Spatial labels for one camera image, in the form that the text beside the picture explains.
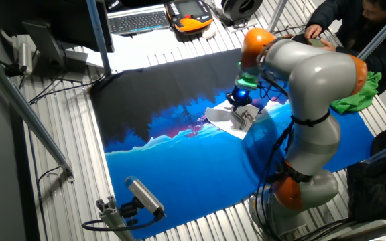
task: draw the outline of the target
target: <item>white paper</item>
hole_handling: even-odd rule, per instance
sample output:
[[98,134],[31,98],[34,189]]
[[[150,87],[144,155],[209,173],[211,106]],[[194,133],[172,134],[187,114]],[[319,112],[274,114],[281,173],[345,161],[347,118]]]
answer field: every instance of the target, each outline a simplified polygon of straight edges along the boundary
[[[143,68],[148,63],[147,56],[131,37],[122,37],[112,34],[114,52],[108,53],[110,68],[121,72],[136,68]],[[84,47],[88,53],[86,63],[93,66],[103,67],[101,53]]]
[[[246,118],[246,125],[243,129],[239,129],[241,123],[231,113],[232,105],[226,100],[214,108],[207,108],[205,111],[206,118],[216,127],[226,131],[234,137],[238,137],[241,140],[245,138],[250,129],[253,121],[250,118]],[[248,110],[252,117],[256,117],[259,113],[259,109],[250,104],[238,107],[237,113],[242,114]]]
[[[178,51],[177,41],[170,29],[159,29],[152,32],[139,34],[133,37],[111,35],[113,38],[114,52],[108,53],[110,68],[121,72],[136,68],[149,66],[147,55],[170,54]],[[87,64],[103,67],[101,54],[84,47],[88,53]]]

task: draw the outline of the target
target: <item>person's hand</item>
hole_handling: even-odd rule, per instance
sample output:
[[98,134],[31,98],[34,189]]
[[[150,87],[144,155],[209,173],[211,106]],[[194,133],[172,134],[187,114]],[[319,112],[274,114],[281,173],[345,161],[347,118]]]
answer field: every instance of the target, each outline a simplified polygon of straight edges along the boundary
[[318,24],[312,24],[309,26],[305,31],[305,38],[306,39],[316,39],[322,32],[322,27]]
[[326,39],[321,39],[321,42],[325,45],[324,47],[321,47],[323,50],[330,50],[330,51],[336,51],[336,48],[330,41]]

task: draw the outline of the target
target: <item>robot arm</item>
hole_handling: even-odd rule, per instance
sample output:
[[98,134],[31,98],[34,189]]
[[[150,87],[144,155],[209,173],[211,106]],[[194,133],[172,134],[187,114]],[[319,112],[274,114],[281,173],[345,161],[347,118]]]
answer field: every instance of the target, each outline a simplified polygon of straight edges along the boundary
[[245,36],[239,68],[235,88],[227,94],[235,110],[251,103],[249,96],[239,93],[259,88],[258,74],[271,84],[280,80],[289,86],[294,137],[283,164],[289,171],[273,184],[278,203],[273,211],[292,216],[332,199],[338,186],[322,168],[337,151],[340,127],[328,109],[334,100],[360,91],[367,79],[366,64],[354,56],[252,29]]

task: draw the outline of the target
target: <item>metal grating floor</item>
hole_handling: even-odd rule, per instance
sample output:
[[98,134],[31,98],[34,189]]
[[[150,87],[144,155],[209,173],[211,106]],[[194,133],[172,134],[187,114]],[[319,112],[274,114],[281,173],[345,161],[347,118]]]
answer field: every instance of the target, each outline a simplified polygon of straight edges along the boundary
[[[301,14],[303,4],[303,0],[290,0],[276,31],[284,29],[287,25],[303,25],[305,22]],[[255,14],[258,20],[256,27],[267,28],[267,22],[270,21],[276,5],[276,0],[268,0],[262,4]],[[310,15],[314,9],[313,5],[306,3],[306,15]],[[153,52],[152,54],[140,53],[139,55],[143,54],[144,56],[141,57],[147,60],[143,62],[143,66],[153,66],[240,48],[248,29],[230,33],[218,20],[215,21],[218,26],[215,38],[204,40],[185,37],[184,42],[179,43],[174,48],[175,50],[165,50],[166,52],[162,53]],[[296,30],[281,34],[289,33],[295,34]],[[331,33],[326,32],[324,35],[336,43],[337,40]],[[75,48],[75,50],[83,51],[82,48]],[[84,83],[90,83],[96,79],[95,68],[89,68],[88,73],[89,75],[84,77]],[[54,90],[80,85],[69,81],[52,83],[50,80],[34,80],[25,82],[25,88],[21,91],[27,100],[31,100],[49,84],[52,84],[50,89]],[[69,158],[75,176],[75,182],[68,183],[60,180],[63,175],[60,170],[56,170],[44,177],[40,183],[44,217],[40,213],[37,195],[35,199],[41,239],[46,240],[45,223],[48,240],[118,240],[112,232],[90,232],[81,228],[81,223],[99,218],[95,201],[106,199],[109,195],[114,194],[87,88],[75,88],[47,96],[34,104],[33,109],[62,152]],[[376,97],[373,105],[363,110],[360,115],[374,135],[385,129],[386,108],[379,98]],[[43,172],[57,167],[57,163],[34,134],[29,136],[26,124],[25,129],[26,139],[31,139],[31,142],[27,144],[31,176],[32,179],[37,179]],[[348,217],[346,172],[342,170],[334,175],[339,182],[339,194],[327,204],[302,213],[307,220],[304,232]],[[33,185],[34,193],[37,193],[38,187],[34,182]],[[248,209],[247,202],[239,202],[146,240],[260,240],[253,229]]]

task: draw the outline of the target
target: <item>black fabric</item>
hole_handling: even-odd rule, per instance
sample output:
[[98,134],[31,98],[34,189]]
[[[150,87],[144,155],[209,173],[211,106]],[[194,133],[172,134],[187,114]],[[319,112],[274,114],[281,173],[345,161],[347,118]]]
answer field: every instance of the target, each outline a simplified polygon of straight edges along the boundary
[[[376,137],[372,154],[385,147],[386,131]],[[370,165],[351,165],[347,173],[350,217],[358,222],[386,219],[386,157]]]
[[214,102],[216,93],[233,88],[240,59],[240,49],[223,51],[127,70],[94,85],[90,97],[98,122],[105,123],[99,125],[104,145],[123,142],[129,130],[148,141],[149,124],[161,110],[200,97]]
[[[353,34],[357,33],[358,38],[351,49],[337,47],[336,51],[357,56],[386,24],[384,21],[365,28],[368,20],[362,16],[362,12],[362,0],[326,0],[312,14],[307,27],[318,24],[324,31],[334,20],[342,20],[342,25],[336,33],[342,44],[346,46]],[[365,61],[370,71],[382,73],[377,89],[380,94],[386,90],[386,39]]]

